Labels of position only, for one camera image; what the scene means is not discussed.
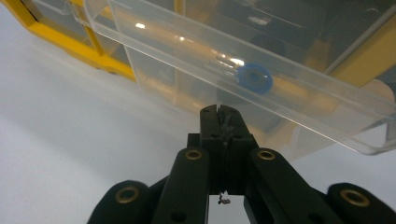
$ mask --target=clear plastic bin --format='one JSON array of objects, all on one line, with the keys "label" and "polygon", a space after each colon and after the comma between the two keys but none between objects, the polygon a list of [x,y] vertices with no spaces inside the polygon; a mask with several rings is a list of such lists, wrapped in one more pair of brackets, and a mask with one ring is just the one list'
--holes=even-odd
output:
[{"label": "clear plastic bin", "polygon": [[175,2],[188,18],[326,74],[395,13],[391,1]]},{"label": "clear plastic bin", "polygon": [[69,3],[65,0],[22,0],[35,18],[49,27],[92,46],[84,27],[75,21]]},{"label": "clear plastic bin", "polygon": [[[85,9],[73,2],[70,2],[72,11],[76,21],[83,24],[84,26],[91,27],[90,22],[85,14]],[[112,58],[118,60],[119,62],[129,64],[128,57],[125,52],[123,45],[117,41],[107,38],[103,35],[94,33],[95,40],[98,41],[100,49],[104,54],[111,56]]]},{"label": "clear plastic bin", "polygon": [[262,147],[292,159],[329,144],[321,136],[364,154],[395,148],[395,104],[209,26],[219,2],[85,0],[85,9],[93,30],[125,46],[145,93],[175,108],[235,107]]}]

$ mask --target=plastic storage drawer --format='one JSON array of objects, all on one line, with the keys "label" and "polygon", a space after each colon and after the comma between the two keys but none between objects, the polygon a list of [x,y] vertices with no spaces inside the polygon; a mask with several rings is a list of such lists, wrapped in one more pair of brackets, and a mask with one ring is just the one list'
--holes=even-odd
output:
[{"label": "plastic storage drawer", "polygon": [[95,68],[134,80],[123,45],[95,33],[82,0],[0,0],[28,31]]},{"label": "plastic storage drawer", "polygon": [[192,114],[235,107],[261,146],[289,158],[329,144],[321,136],[364,154],[395,148],[395,104],[209,26],[224,13],[217,2],[85,0],[85,9],[95,32],[124,45],[145,93],[166,104]]}]

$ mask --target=blue ring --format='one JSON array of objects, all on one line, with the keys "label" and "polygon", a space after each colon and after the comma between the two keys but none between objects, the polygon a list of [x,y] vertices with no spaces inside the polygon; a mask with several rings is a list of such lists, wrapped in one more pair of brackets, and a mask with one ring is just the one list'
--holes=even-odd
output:
[{"label": "blue ring", "polygon": [[274,85],[268,70],[256,63],[238,67],[236,77],[239,79],[239,85],[259,94],[267,93]]}]

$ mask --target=black mechanical arm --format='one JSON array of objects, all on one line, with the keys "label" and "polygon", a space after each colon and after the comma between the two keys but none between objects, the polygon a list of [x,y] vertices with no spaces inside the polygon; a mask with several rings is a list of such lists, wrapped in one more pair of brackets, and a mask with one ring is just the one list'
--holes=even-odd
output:
[{"label": "black mechanical arm", "polygon": [[208,196],[244,195],[250,223],[396,223],[373,194],[342,183],[322,194],[276,151],[260,148],[240,113],[228,106],[201,111],[170,175],[151,187],[124,181],[95,207],[89,224],[207,223]]}]

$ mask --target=white background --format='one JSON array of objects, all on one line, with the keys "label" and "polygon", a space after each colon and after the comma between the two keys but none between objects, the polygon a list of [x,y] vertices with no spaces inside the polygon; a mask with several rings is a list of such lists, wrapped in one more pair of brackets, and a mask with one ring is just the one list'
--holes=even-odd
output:
[{"label": "white background", "polygon": [[[31,35],[0,5],[0,223],[86,223],[114,184],[168,175],[198,132],[198,118]],[[292,165],[316,189],[350,182],[396,209],[396,151],[333,145]],[[248,223],[232,201],[211,197],[209,223]]]}]

